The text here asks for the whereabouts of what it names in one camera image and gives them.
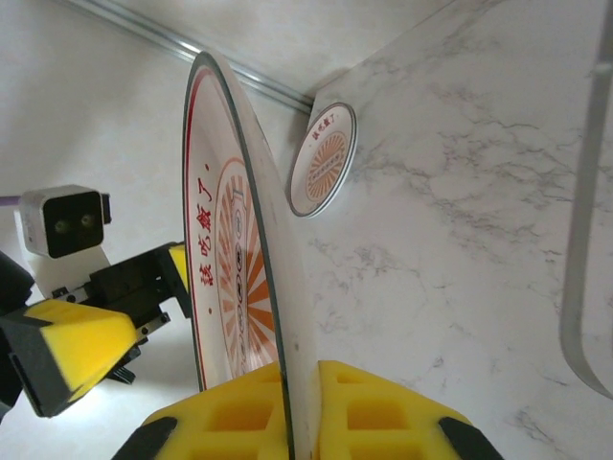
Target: yellow sponge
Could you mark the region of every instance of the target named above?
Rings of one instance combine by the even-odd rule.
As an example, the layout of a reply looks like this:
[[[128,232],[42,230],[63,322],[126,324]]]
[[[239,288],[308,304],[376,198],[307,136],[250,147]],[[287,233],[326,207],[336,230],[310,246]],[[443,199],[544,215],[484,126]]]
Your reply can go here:
[[[458,412],[335,361],[321,361],[318,460],[457,460],[439,427]],[[157,460],[287,460],[279,366],[269,364],[151,415],[118,452]]]
[[[458,412],[401,385],[336,361],[320,361],[321,460],[457,460],[438,421]]]
[[[170,257],[174,262],[176,271],[179,273],[179,277],[183,282],[185,289],[189,289],[188,286],[188,264],[185,257],[185,244],[177,244],[169,249]]]
[[[177,420],[157,460],[286,460],[284,405],[279,365],[159,410],[145,421]]]
[[[51,323],[40,333],[72,393],[69,402],[95,386],[138,339],[130,318],[116,311],[46,300],[23,315]]]

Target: white wall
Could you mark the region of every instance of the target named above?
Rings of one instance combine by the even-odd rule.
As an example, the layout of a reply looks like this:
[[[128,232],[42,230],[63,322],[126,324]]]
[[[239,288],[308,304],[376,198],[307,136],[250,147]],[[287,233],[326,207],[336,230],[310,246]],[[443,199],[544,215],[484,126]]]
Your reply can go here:
[[[0,195],[77,183],[111,193],[111,260],[183,239],[181,129],[189,64],[53,2],[2,0]],[[283,174],[307,117],[250,94]],[[0,248],[21,262],[12,211]],[[0,458],[110,458],[152,411],[197,391],[192,332],[172,322],[128,367],[54,419],[26,398],[0,425]]]
[[[451,0],[116,0],[312,92]]]

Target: white plate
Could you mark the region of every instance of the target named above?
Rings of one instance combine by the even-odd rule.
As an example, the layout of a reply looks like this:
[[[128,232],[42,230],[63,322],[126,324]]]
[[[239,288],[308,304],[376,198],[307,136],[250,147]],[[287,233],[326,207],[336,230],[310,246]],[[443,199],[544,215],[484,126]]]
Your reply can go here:
[[[334,103],[315,119],[298,151],[289,205],[301,218],[321,213],[334,199],[352,165],[357,141],[353,109]]]
[[[294,452],[308,458],[321,410],[312,306],[270,150],[237,78],[217,54],[203,53],[193,63],[183,152],[201,386],[278,358],[290,458]]]

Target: camera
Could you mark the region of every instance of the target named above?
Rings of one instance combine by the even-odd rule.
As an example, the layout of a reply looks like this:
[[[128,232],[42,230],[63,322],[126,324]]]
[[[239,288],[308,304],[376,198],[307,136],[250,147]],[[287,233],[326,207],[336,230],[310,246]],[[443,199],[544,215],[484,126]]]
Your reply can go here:
[[[109,195],[79,185],[26,192],[19,213],[26,249],[52,259],[101,244],[111,221]]]

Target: marble countertop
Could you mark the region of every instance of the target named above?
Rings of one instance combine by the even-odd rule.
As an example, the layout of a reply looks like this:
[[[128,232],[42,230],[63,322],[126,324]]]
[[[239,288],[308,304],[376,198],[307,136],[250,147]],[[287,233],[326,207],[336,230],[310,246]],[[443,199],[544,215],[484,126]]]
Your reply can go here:
[[[454,407],[507,460],[613,457],[613,402],[579,381],[558,342],[602,12],[602,0],[456,0],[317,95],[314,115],[343,101],[360,123],[339,197],[295,221],[320,358]],[[606,377],[612,146],[584,326]]]

